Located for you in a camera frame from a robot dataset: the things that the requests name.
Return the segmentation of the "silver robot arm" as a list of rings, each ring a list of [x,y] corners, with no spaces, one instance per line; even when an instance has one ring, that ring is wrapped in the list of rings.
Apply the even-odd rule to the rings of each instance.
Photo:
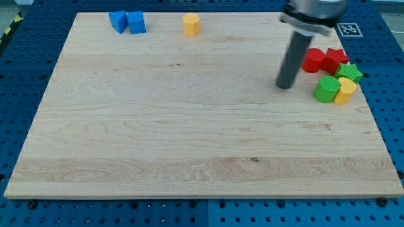
[[[279,88],[292,87],[312,38],[328,36],[346,6],[346,0],[289,0],[285,3],[280,21],[292,26],[294,31],[276,79]]]

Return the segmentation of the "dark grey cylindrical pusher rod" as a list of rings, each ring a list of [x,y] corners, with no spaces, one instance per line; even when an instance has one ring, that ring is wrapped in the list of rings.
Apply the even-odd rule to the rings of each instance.
[[[276,86],[278,88],[286,90],[292,87],[311,41],[312,36],[293,32],[276,79]]]

